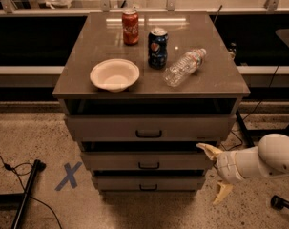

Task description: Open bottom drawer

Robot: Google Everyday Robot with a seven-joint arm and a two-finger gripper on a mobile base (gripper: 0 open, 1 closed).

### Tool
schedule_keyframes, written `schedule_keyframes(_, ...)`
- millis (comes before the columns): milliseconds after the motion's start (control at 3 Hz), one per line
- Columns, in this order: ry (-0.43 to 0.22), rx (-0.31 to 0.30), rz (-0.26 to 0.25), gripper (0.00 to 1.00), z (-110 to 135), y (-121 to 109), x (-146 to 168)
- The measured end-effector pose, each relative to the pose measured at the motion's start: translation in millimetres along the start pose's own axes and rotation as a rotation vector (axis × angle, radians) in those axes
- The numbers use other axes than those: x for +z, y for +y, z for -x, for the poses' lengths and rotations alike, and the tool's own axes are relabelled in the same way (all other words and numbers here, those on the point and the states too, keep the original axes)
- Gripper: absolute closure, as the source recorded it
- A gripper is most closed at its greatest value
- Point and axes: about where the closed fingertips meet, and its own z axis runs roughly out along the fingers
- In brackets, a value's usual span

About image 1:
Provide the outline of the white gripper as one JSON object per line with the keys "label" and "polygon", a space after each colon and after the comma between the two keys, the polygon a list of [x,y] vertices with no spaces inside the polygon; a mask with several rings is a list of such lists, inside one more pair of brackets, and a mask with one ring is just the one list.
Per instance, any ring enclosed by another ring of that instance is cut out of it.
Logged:
{"label": "white gripper", "polygon": [[206,143],[198,143],[196,146],[203,150],[210,160],[217,161],[217,172],[223,180],[217,183],[219,191],[213,201],[214,205],[218,205],[232,192],[233,184],[240,183],[244,180],[240,170],[243,152],[223,152],[219,148]]}

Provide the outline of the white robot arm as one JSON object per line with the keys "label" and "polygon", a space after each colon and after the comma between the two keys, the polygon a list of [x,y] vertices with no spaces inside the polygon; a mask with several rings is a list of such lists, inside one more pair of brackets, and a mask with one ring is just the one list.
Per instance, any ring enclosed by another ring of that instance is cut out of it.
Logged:
{"label": "white robot arm", "polygon": [[289,136],[282,134],[265,135],[257,146],[243,150],[222,151],[206,143],[198,148],[216,163],[221,177],[219,191],[213,202],[220,204],[233,190],[235,184],[247,178],[278,178],[289,176]]}

